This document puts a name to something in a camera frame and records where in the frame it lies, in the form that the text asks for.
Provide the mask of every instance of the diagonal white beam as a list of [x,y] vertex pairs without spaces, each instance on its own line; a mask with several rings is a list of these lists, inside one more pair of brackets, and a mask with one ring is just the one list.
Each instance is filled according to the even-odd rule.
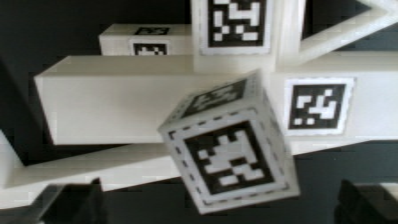
[[300,44],[296,64],[305,63],[398,22],[398,0],[359,0],[371,7]]

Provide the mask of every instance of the qr-like code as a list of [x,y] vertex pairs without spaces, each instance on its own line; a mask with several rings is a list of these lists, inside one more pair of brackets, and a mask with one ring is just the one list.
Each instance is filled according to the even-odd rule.
[[344,84],[293,86],[289,129],[337,127],[343,96]]
[[167,27],[140,27],[135,35],[167,35],[168,30]]
[[266,0],[207,0],[207,46],[263,46]]
[[225,103],[241,99],[245,92],[245,83],[247,80],[241,80],[239,82],[232,83],[231,85],[220,87],[207,93],[195,96],[181,117],[190,116],[200,111],[218,107]]
[[133,54],[135,55],[167,55],[167,45],[135,43]]
[[248,121],[184,144],[211,195],[275,182]]

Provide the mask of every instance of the white plastic structure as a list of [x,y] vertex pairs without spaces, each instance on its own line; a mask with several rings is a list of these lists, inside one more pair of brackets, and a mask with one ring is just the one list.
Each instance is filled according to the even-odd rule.
[[113,24],[99,35],[103,55],[190,55],[192,28],[184,24]]
[[284,130],[287,136],[344,133],[355,78],[298,77],[284,80]]
[[298,195],[259,71],[190,94],[160,127],[200,214]]
[[[396,1],[362,1],[373,11],[353,17],[350,24],[343,22],[307,40],[300,40],[305,0],[275,1],[268,55],[223,56],[202,56],[199,52],[199,2],[192,1],[193,58],[190,56],[69,57],[37,76],[35,83],[55,143],[101,144],[104,141],[126,143],[131,139],[140,139],[140,142],[151,139],[156,143],[160,135],[154,126],[161,124],[184,94],[234,79],[238,74],[255,68],[268,71],[263,87],[280,124],[291,103],[286,101],[286,80],[307,77],[355,79],[343,134],[289,136],[293,154],[369,140],[398,139],[398,54],[396,52],[330,53],[341,43],[350,44],[396,22]],[[156,77],[161,74],[161,78],[152,79],[152,74],[158,74]],[[192,84],[195,82],[202,83],[200,87]],[[142,130],[147,131],[142,132],[144,135],[131,134]],[[110,149],[24,168],[5,139],[0,147],[1,208],[28,205],[49,182],[88,183],[99,177],[104,186],[117,189],[177,176],[161,144],[136,144],[129,146],[131,148]],[[142,153],[152,150],[151,159],[145,157],[140,160],[140,153],[135,154],[135,150],[142,150]]]

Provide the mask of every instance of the cube face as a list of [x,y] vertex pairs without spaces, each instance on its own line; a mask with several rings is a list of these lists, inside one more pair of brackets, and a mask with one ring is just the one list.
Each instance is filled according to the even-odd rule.
[[192,54],[190,25],[113,24],[99,35],[103,55]]
[[254,74],[192,94],[160,128],[200,213],[298,194],[259,83]]
[[243,98],[247,88],[247,80],[243,79],[241,81],[231,83],[195,96],[181,118],[199,113],[200,111],[209,110],[234,100],[239,100]]
[[351,78],[289,79],[286,83],[289,135],[341,134],[353,89]]
[[270,0],[202,0],[200,50],[213,54],[264,54],[270,49]]

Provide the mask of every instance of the tilted white cube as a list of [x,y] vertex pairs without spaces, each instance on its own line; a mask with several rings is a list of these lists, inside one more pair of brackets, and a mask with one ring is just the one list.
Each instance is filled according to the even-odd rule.
[[257,73],[192,94],[160,127],[200,213],[298,195]]
[[99,35],[103,55],[190,55],[192,31],[184,24],[113,24]]
[[316,77],[286,80],[286,134],[330,135],[343,134],[353,78]]

